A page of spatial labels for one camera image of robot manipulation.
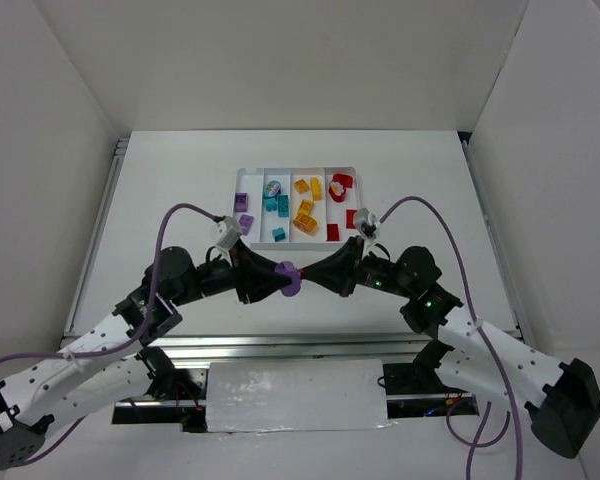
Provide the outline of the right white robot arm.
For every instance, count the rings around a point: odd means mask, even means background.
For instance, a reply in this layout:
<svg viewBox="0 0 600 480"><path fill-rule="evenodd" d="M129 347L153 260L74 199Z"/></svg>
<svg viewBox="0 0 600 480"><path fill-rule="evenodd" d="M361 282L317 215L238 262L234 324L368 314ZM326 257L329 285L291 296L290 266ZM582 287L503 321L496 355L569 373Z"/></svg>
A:
<svg viewBox="0 0 600 480"><path fill-rule="evenodd" d="M414 361L421 382L517 410L544 446L575 458L600 419L591 367L579 359L565 363L486 321L473 321L468 306L439 285L441 275L424 247L409 247L391 262L365 254L359 237L301 271L302 279L342 297L365 286L406 298L403 319L430 339Z"/></svg>

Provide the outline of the red curved lego brick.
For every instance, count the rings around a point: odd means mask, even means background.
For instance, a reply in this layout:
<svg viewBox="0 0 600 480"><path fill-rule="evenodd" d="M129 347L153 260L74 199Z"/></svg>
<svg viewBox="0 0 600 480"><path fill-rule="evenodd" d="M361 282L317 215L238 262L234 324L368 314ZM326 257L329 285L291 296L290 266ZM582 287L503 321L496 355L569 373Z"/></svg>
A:
<svg viewBox="0 0 600 480"><path fill-rule="evenodd" d="M332 180L347 189L352 188L354 185L354 177L344 173L334 174Z"/></svg>

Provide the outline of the yellow butterfly lego brick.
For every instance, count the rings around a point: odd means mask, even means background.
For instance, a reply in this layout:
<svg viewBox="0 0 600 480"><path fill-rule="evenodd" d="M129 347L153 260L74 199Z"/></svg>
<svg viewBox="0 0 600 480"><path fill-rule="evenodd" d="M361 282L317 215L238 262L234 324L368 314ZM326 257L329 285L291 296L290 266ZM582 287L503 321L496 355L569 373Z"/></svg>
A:
<svg viewBox="0 0 600 480"><path fill-rule="evenodd" d="M310 215L301 212L294 218L293 225L304 234L312 235L315 232L318 223Z"/></svg>

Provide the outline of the purple square lego brick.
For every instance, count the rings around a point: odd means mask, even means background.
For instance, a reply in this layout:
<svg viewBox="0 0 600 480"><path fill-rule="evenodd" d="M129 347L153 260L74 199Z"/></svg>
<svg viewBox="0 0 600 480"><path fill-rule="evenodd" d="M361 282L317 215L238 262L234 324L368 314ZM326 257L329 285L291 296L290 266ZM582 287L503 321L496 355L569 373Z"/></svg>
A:
<svg viewBox="0 0 600 480"><path fill-rule="evenodd" d="M238 192L234 196L234 211L237 213L246 213L248 211L248 194Z"/></svg>

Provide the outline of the purple curved lego brick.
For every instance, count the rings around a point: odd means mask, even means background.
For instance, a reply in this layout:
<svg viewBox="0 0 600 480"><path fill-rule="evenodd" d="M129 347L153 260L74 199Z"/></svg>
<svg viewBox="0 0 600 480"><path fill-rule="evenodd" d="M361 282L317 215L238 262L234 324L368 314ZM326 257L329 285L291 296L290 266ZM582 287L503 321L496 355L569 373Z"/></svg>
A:
<svg viewBox="0 0 600 480"><path fill-rule="evenodd" d="M241 234L246 236L249 234L251 227L254 222L254 217L249 214L242 214L238 219L238 224L240 226Z"/></svg>

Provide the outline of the purple rounded lego brick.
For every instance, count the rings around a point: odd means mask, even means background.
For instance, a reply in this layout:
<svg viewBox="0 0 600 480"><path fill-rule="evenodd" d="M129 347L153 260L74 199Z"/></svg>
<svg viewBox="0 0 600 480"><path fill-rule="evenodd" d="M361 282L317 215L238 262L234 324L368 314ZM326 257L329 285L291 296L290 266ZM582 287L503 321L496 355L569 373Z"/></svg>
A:
<svg viewBox="0 0 600 480"><path fill-rule="evenodd" d="M285 297L293 297L300 292L301 289L301 273L290 261L283 261L275 266L274 271L277 274L283 275L290 280L290 283L281 288L280 291Z"/></svg>

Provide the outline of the yellow square lego brick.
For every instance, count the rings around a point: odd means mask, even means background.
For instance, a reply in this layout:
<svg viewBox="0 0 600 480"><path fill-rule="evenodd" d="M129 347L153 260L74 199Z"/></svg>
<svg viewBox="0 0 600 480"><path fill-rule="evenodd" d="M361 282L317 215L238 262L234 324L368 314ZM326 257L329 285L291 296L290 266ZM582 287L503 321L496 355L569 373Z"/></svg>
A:
<svg viewBox="0 0 600 480"><path fill-rule="evenodd" d="M295 181L294 187L299 194L304 194L310 190L309 184L304 179Z"/></svg>

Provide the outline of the red rectangular lego brick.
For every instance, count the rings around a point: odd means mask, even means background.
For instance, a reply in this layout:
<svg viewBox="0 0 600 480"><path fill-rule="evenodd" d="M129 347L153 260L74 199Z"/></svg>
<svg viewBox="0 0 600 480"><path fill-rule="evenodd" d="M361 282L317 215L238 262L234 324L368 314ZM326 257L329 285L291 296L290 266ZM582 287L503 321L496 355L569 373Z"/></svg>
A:
<svg viewBox="0 0 600 480"><path fill-rule="evenodd" d="M346 228L347 229L355 229L355 214L356 214L356 210L355 209L347 209L346 210Z"/></svg>

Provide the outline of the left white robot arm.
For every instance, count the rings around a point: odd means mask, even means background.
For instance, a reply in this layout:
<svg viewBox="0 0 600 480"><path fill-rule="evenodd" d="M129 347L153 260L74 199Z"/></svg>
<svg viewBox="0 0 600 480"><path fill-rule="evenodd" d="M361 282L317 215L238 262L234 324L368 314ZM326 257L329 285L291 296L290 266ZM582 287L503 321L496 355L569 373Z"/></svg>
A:
<svg viewBox="0 0 600 480"><path fill-rule="evenodd" d="M181 247L161 251L141 285L88 333L0 379L0 471L43 458L47 439L110 403L161 399L180 385L194 392L190 376L153 344L181 322L179 306L229 290L251 304L291 283L243 243L200 266Z"/></svg>

